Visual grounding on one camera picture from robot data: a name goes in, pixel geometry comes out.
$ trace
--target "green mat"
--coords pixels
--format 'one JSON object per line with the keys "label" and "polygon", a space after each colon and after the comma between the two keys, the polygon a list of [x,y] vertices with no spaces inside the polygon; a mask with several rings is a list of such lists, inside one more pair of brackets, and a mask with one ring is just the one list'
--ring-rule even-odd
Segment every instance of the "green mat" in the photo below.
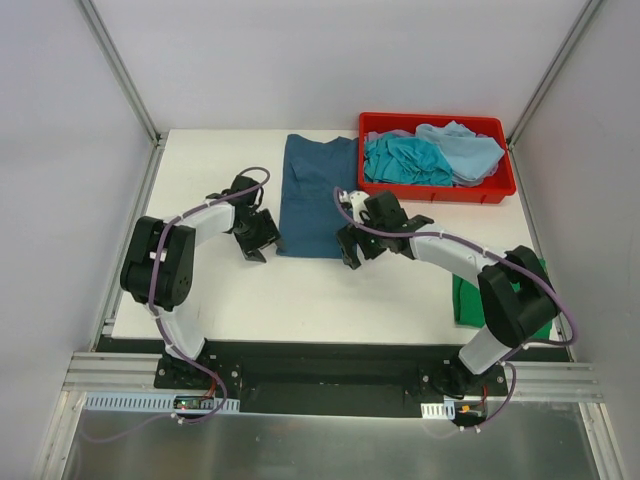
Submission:
{"label": "green mat", "polygon": [[[513,285],[517,292],[520,287]],[[480,291],[472,284],[460,277],[453,276],[453,316],[457,325],[465,327],[484,327],[484,311]],[[533,336],[533,338],[549,338],[551,323],[547,323]]]}

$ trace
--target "dark blue cloth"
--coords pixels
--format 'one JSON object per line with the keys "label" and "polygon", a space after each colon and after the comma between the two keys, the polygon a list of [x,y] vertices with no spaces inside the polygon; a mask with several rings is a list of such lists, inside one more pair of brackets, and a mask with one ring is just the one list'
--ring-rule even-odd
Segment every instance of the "dark blue cloth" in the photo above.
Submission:
{"label": "dark blue cloth", "polygon": [[335,234],[345,220],[333,203],[333,188],[356,189],[358,140],[328,143],[289,135],[284,148],[278,255],[342,258]]}

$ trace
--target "white wall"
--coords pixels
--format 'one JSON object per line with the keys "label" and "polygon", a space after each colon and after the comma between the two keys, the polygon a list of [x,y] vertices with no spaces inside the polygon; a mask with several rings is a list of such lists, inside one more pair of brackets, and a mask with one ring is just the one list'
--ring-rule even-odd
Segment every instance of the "white wall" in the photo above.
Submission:
{"label": "white wall", "polygon": [[0,478],[31,478],[150,153],[78,9],[0,7]]}
{"label": "white wall", "polygon": [[351,129],[362,111],[510,131],[585,0],[96,0],[160,130]]}
{"label": "white wall", "polygon": [[609,1],[517,145],[552,279],[640,478],[640,2]]}

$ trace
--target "white tabletop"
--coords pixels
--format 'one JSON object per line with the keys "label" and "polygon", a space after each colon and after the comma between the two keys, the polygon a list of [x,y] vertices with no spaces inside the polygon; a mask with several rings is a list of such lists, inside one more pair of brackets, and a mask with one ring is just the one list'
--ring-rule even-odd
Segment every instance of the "white tabletop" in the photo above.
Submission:
{"label": "white tabletop", "polygon": [[[229,187],[243,168],[271,171],[263,207],[276,223],[287,135],[329,141],[352,131],[172,130],[148,215],[168,217]],[[486,246],[531,246],[518,195],[500,205],[402,202],[409,217],[427,215]],[[462,344],[475,329],[453,321],[451,274],[384,253],[352,271],[340,260],[279,257],[246,262],[234,238],[219,235],[196,250],[192,294],[209,339],[346,343]],[[124,294],[113,337],[160,338],[150,315]]]}

